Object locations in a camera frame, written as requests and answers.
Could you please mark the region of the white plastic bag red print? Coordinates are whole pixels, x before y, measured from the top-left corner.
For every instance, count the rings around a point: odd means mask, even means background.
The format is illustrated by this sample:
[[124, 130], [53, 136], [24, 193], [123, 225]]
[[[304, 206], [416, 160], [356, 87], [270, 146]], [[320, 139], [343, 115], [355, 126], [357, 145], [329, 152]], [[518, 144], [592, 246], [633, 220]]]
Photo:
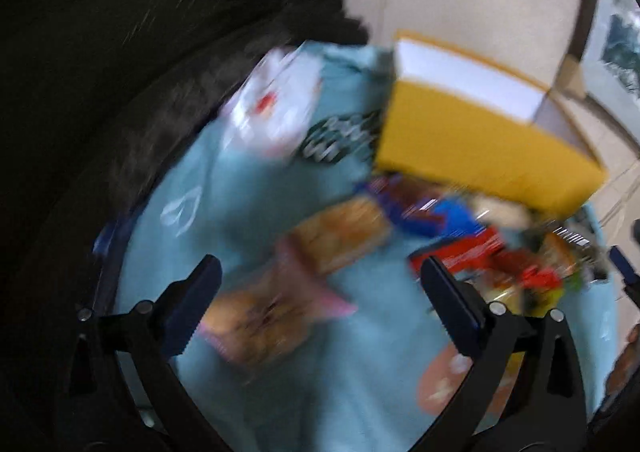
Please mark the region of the white plastic bag red print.
[[288, 160], [319, 103], [323, 61], [303, 47], [270, 49], [222, 106], [222, 146]]

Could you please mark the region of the dark carved wooden chair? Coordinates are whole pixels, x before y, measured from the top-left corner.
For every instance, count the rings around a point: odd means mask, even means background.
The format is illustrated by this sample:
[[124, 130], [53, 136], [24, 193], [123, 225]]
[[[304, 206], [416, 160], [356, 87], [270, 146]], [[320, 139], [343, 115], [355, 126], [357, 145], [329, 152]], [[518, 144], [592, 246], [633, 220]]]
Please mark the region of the dark carved wooden chair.
[[268, 49], [362, 45], [343, 0], [1, 0], [1, 304], [70, 309], [89, 246]]

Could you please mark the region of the blue landscape framed painting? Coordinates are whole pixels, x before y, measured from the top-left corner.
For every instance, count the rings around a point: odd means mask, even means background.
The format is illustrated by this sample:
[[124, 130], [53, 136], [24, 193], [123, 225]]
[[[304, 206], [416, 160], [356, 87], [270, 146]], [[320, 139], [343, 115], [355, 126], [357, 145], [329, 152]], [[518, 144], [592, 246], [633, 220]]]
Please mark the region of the blue landscape framed painting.
[[587, 101], [639, 143], [639, 0], [582, 0], [570, 51]]

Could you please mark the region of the red snack bar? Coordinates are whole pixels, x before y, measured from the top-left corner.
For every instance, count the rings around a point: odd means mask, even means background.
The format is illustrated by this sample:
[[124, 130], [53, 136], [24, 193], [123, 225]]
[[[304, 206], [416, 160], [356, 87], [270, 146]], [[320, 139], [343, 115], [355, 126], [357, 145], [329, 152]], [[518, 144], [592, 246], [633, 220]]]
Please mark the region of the red snack bar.
[[437, 258], [453, 275], [465, 270], [489, 269], [492, 257], [506, 248], [495, 228], [485, 228], [477, 235], [468, 235], [436, 249], [421, 249], [409, 257], [409, 266], [420, 277], [422, 264], [428, 257]]

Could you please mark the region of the yellow cardboard box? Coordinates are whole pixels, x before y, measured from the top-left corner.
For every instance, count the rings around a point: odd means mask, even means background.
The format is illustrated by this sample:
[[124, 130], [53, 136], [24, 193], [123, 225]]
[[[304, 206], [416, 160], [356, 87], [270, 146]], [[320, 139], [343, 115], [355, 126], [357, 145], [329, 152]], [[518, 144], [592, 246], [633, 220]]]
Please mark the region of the yellow cardboard box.
[[396, 34], [394, 79], [374, 166], [574, 214], [608, 172], [551, 88], [436, 38]]

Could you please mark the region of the blue snack packet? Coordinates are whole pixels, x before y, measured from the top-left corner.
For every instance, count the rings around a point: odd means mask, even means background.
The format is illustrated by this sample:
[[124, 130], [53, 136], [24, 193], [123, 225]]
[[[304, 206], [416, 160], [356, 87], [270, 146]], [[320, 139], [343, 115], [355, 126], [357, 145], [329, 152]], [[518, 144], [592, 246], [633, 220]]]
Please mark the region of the blue snack packet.
[[479, 223], [462, 198], [421, 179], [402, 174], [371, 177], [356, 191], [371, 197], [398, 230], [425, 238], [479, 235]]

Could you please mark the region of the pink bread snack pack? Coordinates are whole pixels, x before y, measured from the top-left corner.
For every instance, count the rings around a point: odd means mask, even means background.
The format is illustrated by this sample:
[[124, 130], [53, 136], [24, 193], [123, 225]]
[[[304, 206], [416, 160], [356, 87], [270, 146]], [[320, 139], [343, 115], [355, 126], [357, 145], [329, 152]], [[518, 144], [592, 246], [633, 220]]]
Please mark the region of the pink bread snack pack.
[[257, 370], [302, 346], [316, 324], [356, 311], [310, 270], [286, 236], [261, 275], [216, 295], [198, 333], [224, 360]]

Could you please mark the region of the bread pack orange label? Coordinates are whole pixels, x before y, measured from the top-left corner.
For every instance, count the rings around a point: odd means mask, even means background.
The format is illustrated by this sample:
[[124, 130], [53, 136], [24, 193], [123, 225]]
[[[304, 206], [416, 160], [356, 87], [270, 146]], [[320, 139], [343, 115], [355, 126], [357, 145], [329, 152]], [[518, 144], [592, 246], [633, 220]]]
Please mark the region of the bread pack orange label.
[[327, 276], [373, 252], [392, 231], [375, 199], [357, 194], [301, 221], [288, 239], [315, 275]]

